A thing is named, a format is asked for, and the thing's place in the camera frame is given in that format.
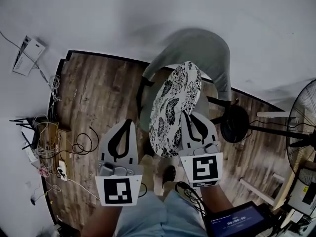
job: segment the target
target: fan pole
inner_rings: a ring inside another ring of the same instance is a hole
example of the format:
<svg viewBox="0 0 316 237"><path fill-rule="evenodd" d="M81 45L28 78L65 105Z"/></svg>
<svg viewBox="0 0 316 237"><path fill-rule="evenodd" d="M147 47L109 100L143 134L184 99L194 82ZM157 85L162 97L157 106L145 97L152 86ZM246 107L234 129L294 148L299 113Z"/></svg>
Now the fan pole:
<svg viewBox="0 0 316 237"><path fill-rule="evenodd" d="M271 133L271 134L276 134L276 135L281 135L281 136L295 138L295 139L301 139L301 140L309 139L309 137L310 137L308 134L280 131L280 130L259 127L259 126L254 126L254 125L250 125L248 128L251 130L256 130L256 131L260 131L260 132L267 132L267 133Z"/></svg>

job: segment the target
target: digital display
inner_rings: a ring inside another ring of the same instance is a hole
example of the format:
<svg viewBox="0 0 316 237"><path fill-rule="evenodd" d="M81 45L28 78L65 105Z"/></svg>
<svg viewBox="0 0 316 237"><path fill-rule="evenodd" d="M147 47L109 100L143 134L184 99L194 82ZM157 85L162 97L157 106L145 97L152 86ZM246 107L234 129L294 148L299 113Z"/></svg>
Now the digital display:
<svg viewBox="0 0 316 237"><path fill-rule="evenodd" d="M211 221L212 230L216 237L227 237L238 233L264 220L253 207L247 207L229 216Z"/></svg>

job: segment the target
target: pedestal fan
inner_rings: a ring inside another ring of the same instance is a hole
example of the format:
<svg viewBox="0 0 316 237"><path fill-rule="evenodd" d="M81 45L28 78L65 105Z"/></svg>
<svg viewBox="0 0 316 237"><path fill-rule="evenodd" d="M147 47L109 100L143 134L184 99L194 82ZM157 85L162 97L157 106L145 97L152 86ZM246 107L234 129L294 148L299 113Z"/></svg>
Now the pedestal fan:
<svg viewBox="0 0 316 237"><path fill-rule="evenodd" d="M294 173L305 162L316 162L316 80L311 81L296 98L286 131L252 125L245 109L231 106L227 121L221 123L224 139L236 143L246 136L249 129L286 136L287 155ZM310 171L300 171L302 182L310 178Z"/></svg>

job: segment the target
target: blue shorts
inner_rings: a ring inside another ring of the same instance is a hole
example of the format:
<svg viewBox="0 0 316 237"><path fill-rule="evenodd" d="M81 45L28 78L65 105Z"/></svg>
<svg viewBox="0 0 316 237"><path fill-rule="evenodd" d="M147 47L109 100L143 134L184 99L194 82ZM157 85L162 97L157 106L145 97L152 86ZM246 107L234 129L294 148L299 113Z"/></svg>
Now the blue shorts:
<svg viewBox="0 0 316 237"><path fill-rule="evenodd" d="M207 237L199 212L175 191L164 202L148 191L136 206L124 207L116 233L117 237Z"/></svg>

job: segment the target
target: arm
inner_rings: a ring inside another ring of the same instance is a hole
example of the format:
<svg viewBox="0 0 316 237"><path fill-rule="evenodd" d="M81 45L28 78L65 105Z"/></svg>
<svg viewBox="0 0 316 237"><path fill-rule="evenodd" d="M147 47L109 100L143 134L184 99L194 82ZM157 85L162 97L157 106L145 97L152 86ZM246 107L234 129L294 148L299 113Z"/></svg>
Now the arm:
<svg viewBox="0 0 316 237"><path fill-rule="evenodd" d="M201 193L203 202L213 213L233 208L219 185L201 188Z"/></svg>
<svg viewBox="0 0 316 237"><path fill-rule="evenodd" d="M112 237L122 207L101 206L90 216L82 229L82 237Z"/></svg>

